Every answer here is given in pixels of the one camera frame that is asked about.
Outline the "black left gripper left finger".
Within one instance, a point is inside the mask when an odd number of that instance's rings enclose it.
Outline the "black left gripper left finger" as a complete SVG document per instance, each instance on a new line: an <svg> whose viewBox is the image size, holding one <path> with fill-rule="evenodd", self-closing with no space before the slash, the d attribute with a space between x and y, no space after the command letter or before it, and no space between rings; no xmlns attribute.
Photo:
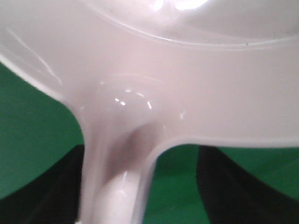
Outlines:
<svg viewBox="0 0 299 224"><path fill-rule="evenodd" d="M0 201L2 224L73 224L78 220L84 146Z"/></svg>

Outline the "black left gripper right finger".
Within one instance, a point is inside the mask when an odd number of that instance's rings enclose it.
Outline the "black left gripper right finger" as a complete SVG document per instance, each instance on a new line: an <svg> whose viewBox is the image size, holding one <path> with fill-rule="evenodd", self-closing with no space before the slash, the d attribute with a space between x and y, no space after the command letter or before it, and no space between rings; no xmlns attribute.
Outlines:
<svg viewBox="0 0 299 224"><path fill-rule="evenodd" d="M247 172L220 149L201 146L198 191L212 224L297 224L299 202Z"/></svg>

